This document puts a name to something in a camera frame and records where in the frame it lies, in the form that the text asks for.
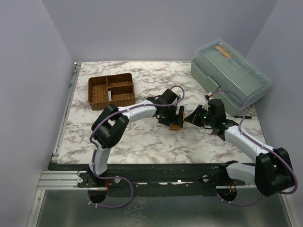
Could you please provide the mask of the yellow leather card holder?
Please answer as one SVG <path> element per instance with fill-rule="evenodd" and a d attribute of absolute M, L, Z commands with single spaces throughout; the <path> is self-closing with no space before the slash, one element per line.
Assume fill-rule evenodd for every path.
<path fill-rule="evenodd" d="M 180 127 L 177 126 L 177 115 L 178 115 L 178 114 L 176 114 L 176 115 L 175 115 L 175 118 L 174 118 L 175 122 L 174 122 L 173 124 L 170 124 L 170 125 L 169 125 L 169 130 L 177 131 L 177 130 L 182 129 L 182 128 L 180 128 Z"/>

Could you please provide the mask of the black silver-edged credit card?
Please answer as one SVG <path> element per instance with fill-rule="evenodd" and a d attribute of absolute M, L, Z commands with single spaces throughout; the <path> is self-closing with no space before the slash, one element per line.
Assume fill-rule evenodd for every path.
<path fill-rule="evenodd" d="M 111 91 L 110 90 L 108 91 L 107 95 L 108 95 L 108 100 L 111 101 L 112 100 L 112 95 L 111 95 Z"/>

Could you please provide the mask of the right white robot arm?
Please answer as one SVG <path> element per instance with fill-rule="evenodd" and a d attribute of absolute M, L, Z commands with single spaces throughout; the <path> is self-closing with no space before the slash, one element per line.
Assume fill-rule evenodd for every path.
<path fill-rule="evenodd" d="M 215 135 L 237 147 L 253 161 L 253 166 L 227 163 L 225 169 L 218 173 L 221 184 L 229 185 L 234 180 L 241 180 L 255 185 L 267 197 L 276 193 L 289 194 L 289 188 L 297 190 L 298 181 L 288 152 L 262 143 L 235 121 L 227 119 L 220 99 L 211 99 L 206 106 L 199 105 L 184 120 L 198 127 L 209 126 Z"/>

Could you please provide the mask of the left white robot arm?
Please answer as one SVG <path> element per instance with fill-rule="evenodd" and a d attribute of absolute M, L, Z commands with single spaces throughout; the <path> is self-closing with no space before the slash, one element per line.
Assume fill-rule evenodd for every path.
<path fill-rule="evenodd" d="M 177 95 L 172 88 L 179 88 L 182 95 Z M 107 162 L 111 149 L 119 143 L 127 126 L 136 121 L 156 118 L 165 126 L 183 127 L 184 107 L 178 104 L 184 99 L 185 91 L 181 86 L 168 88 L 162 95 L 152 96 L 144 101 L 125 107 L 109 104 L 93 123 L 89 141 L 95 145 L 92 160 L 87 171 L 88 183 L 95 187 L 108 182 L 106 177 Z"/>

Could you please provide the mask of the small black green screwdriver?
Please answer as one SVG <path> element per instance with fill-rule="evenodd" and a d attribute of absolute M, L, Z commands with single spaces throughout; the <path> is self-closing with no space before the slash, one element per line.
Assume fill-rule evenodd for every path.
<path fill-rule="evenodd" d="M 235 116 L 233 116 L 233 118 L 237 118 L 237 119 L 252 119 L 252 116 L 250 116 L 250 115 L 246 115 L 246 116 L 244 116 L 244 115 L 235 115 Z"/>

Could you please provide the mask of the clear lid plastic toolbox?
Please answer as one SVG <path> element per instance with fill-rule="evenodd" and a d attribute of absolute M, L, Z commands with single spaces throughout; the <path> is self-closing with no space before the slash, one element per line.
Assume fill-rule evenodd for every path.
<path fill-rule="evenodd" d="M 226 50 L 232 59 L 223 56 L 215 45 Z M 215 92 L 226 112 L 240 115 L 245 106 L 262 98 L 272 80 L 252 65 L 223 39 L 216 39 L 196 48 L 191 60 L 191 75 L 207 91 Z"/>

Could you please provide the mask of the brown woven basket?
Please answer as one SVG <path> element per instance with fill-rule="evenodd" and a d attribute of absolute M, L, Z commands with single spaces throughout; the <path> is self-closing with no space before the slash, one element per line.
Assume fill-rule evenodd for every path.
<path fill-rule="evenodd" d="M 108 100 L 108 91 L 112 100 Z M 136 102 L 131 73 L 91 77 L 88 79 L 88 103 L 92 110 L 103 110 L 107 105 L 129 106 Z"/>

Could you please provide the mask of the orange tool inside toolbox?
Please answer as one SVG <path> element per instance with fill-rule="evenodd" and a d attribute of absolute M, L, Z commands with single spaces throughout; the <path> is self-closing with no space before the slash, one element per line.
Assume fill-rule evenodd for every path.
<path fill-rule="evenodd" d="M 214 46 L 216 50 L 218 50 L 223 56 L 225 56 L 228 59 L 232 59 L 232 56 L 226 51 L 224 50 L 221 46 L 219 45 L 215 45 Z"/>

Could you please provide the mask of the aluminium rail frame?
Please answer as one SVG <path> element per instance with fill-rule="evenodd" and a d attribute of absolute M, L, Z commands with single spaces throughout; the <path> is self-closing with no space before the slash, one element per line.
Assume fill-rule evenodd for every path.
<path fill-rule="evenodd" d="M 49 165 L 51 163 L 57 163 L 57 161 L 58 161 L 61 142 L 62 142 L 62 138 L 63 138 L 63 132 L 64 132 L 65 126 L 67 124 L 67 118 L 68 118 L 68 114 L 70 111 L 71 100 L 72 100 L 72 97 L 73 97 L 73 94 L 75 91 L 75 86 L 76 86 L 75 84 L 76 84 L 76 80 L 78 79 L 78 76 L 79 76 L 80 68 L 81 68 L 81 62 L 75 62 L 75 68 L 73 70 L 73 74 L 72 74 L 72 78 L 71 78 L 71 82 L 70 82 L 68 99 L 67 99 L 67 103 L 64 108 L 63 117 L 62 117 L 61 124 L 60 124 L 60 129 L 58 132 L 58 136 L 56 138 L 56 143 L 55 143 L 55 146 L 54 146 L 51 158 L 50 158 L 50 162 L 49 162 L 47 168 L 45 170 L 41 171 L 39 182 L 41 180 L 42 173 L 45 171 L 48 171 Z M 41 207 L 43 204 L 43 199 L 45 196 L 45 189 L 38 189 L 38 188 L 39 188 L 39 186 L 37 187 L 35 202 L 34 202 L 34 205 L 33 205 L 33 208 L 32 208 L 31 214 L 30 214 L 30 218 L 29 218 L 29 221 L 27 224 L 28 227 L 37 226 L 38 217 L 39 217 Z"/>

